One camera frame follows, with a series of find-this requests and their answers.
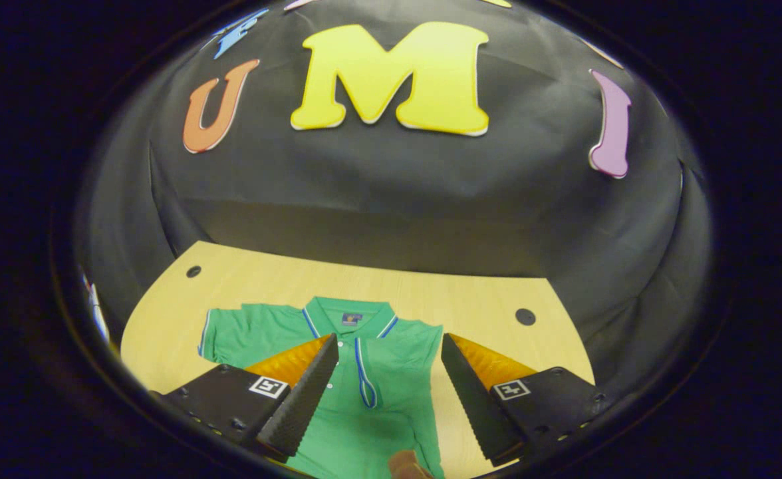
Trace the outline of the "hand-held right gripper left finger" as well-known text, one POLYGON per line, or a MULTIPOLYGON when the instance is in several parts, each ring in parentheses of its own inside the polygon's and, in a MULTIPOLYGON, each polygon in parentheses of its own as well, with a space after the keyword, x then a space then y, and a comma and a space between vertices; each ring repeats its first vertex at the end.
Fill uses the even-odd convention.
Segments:
POLYGON ((220 439, 285 463, 296 455, 327 389, 337 342, 331 333, 250 367, 220 364, 155 397, 220 439))

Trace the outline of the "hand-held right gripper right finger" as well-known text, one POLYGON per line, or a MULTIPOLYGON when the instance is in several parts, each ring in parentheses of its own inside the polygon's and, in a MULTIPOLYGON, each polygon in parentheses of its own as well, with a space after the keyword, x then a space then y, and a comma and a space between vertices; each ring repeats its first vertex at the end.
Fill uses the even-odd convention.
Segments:
POLYGON ((607 395, 567 368, 536 371, 455 334, 443 337, 442 363, 494 466, 565 460, 608 409, 607 395))

